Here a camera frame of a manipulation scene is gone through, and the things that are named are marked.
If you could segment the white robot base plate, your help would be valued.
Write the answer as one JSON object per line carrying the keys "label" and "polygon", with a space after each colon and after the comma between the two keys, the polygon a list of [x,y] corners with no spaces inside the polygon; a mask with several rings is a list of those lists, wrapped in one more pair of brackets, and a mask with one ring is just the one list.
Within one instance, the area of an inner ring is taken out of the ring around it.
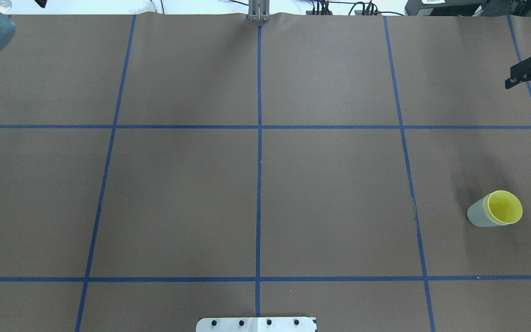
{"label": "white robot base plate", "polygon": [[228,317],[204,318],[196,332],[316,332],[315,317]]}

